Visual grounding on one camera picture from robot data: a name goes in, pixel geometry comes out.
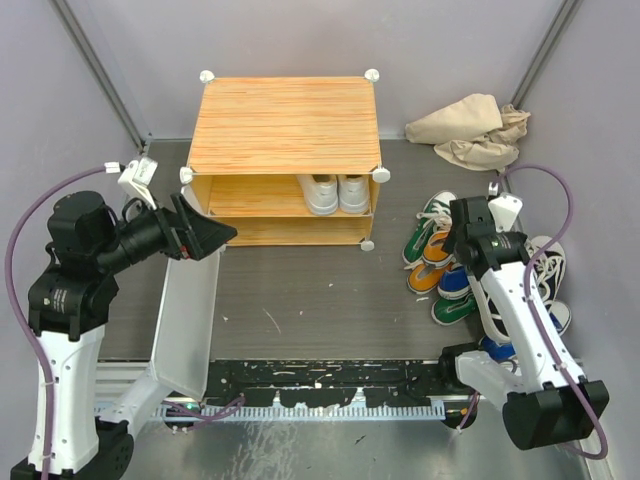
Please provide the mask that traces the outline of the black white sneaker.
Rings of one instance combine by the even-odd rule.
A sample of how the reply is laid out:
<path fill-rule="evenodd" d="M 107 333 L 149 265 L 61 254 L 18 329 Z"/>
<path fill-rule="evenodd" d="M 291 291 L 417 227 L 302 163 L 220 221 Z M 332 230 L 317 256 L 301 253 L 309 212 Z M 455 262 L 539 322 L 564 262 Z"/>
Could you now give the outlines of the black white sneaker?
<path fill-rule="evenodd" d="M 547 308 L 556 300 L 566 272 L 566 255 L 560 243 L 554 242 L 544 249 L 550 240 L 548 236 L 536 236 L 529 239 L 526 244 L 530 257 L 539 250 L 543 250 L 534 262 L 534 277 L 539 295 Z"/>
<path fill-rule="evenodd" d="M 512 342 L 516 310 L 501 276 L 487 271 L 481 280 L 467 273 L 485 334 L 498 344 Z"/>

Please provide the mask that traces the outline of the white cabinet door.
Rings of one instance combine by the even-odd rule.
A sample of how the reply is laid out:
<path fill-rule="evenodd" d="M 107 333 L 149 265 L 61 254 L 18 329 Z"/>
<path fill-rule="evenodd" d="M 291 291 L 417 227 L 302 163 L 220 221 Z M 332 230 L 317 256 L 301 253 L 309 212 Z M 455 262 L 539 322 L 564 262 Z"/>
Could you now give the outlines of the white cabinet door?
<path fill-rule="evenodd" d="M 173 391 L 200 400 L 208 381 L 221 252 L 167 263 L 150 369 Z"/>

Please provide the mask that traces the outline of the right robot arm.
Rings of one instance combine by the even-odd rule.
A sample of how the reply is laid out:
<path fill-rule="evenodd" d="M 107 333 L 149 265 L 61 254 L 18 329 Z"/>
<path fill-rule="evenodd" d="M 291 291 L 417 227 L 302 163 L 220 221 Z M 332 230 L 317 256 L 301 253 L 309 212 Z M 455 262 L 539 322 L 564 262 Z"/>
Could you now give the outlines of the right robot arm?
<path fill-rule="evenodd" d="M 519 198 L 507 194 L 454 200 L 444 243 L 474 290 L 487 293 L 498 310 L 519 370 L 512 373 L 487 352 L 460 344 L 442 350 L 438 379 L 449 393 L 470 387 L 484 396 L 500 410 L 513 444 L 530 450 L 601 432 L 609 393 L 602 381 L 587 379 L 551 321 L 535 284 L 527 237 L 510 228 L 521 207 Z"/>

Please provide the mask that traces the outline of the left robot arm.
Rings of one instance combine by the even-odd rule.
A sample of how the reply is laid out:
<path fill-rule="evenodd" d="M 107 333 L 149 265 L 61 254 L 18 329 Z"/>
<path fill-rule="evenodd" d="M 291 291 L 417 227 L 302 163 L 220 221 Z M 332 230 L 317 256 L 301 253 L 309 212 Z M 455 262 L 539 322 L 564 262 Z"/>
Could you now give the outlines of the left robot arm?
<path fill-rule="evenodd" d="M 213 306 L 195 284 L 214 284 L 218 252 L 236 230 L 202 216 L 181 194 L 171 208 L 117 219 L 94 191 L 61 198 L 47 227 L 50 262 L 29 290 L 24 315 L 40 361 L 36 430 L 11 477 L 119 479 L 136 436 L 167 395 L 204 395 Z M 150 363 L 113 407 L 96 414 L 98 356 L 116 277 L 159 253 L 169 264 Z"/>

